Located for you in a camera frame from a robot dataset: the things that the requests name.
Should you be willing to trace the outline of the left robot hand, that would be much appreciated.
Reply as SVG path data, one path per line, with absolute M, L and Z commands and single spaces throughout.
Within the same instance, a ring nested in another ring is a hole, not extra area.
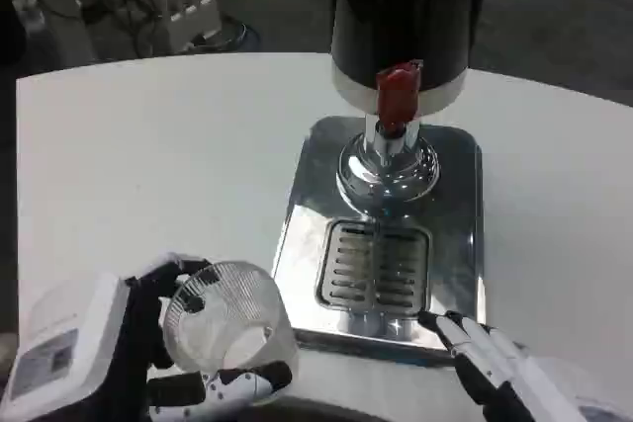
M 170 254 L 33 306 L 1 399 L 5 421 L 219 421 L 277 397 L 298 347 L 273 279 L 247 262 Z

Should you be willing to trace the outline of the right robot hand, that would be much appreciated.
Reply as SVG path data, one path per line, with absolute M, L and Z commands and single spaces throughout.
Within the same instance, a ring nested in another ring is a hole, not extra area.
M 455 311 L 423 310 L 418 323 L 449 351 L 464 390 L 488 421 L 630 421 L 582 368 L 539 357 L 504 332 Z

